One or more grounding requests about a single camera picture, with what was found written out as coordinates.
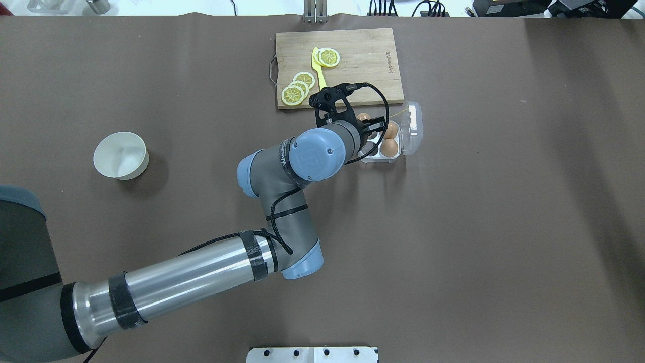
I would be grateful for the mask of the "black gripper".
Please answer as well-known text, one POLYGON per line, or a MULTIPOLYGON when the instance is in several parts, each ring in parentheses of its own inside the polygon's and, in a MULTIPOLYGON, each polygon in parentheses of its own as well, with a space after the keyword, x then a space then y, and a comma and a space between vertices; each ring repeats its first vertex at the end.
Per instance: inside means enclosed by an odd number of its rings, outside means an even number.
POLYGON ((359 134, 362 140, 368 140, 373 133, 380 133, 385 129, 385 117, 371 118, 362 123, 359 121, 359 134))

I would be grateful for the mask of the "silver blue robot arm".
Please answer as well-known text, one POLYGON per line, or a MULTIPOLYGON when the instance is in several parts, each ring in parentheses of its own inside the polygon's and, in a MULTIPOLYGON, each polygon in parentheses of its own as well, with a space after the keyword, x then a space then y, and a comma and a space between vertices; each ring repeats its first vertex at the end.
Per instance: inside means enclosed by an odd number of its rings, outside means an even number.
POLYGON ((221 124, 179 142, 161 123, 144 138, 104 140, 102 176, 88 156, 107 123, 2 115, 2 360, 91 359, 107 335, 282 270, 288 279, 323 263, 302 189, 347 158, 366 156, 365 138, 335 122, 252 154, 238 169, 244 192, 259 196, 261 229, 217 237, 176 257, 210 229, 237 227, 230 180, 210 163, 230 163, 240 140, 221 124), (207 137, 207 130, 213 131, 207 137), (175 175, 170 168, 174 165, 175 175), (206 171, 211 168, 212 176, 206 171))

